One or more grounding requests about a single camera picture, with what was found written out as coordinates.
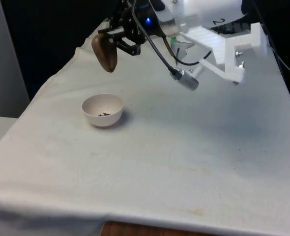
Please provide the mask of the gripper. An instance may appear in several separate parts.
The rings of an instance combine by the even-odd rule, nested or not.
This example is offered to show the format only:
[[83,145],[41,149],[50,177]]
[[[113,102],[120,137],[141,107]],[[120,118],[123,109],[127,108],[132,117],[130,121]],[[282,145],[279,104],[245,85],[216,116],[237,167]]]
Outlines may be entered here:
[[[118,28],[104,28],[98,30],[99,34],[123,34],[133,42],[145,42],[146,37],[141,32],[140,27],[137,25],[132,17],[132,5],[134,0],[123,0],[124,10],[122,13],[122,27]],[[162,37],[163,32],[159,26],[158,18],[154,13],[154,9],[148,0],[138,0],[135,5],[135,15],[144,28],[148,36]],[[141,53],[141,46],[138,44],[129,45],[122,37],[111,37],[115,46],[120,50],[131,56],[137,56]]]

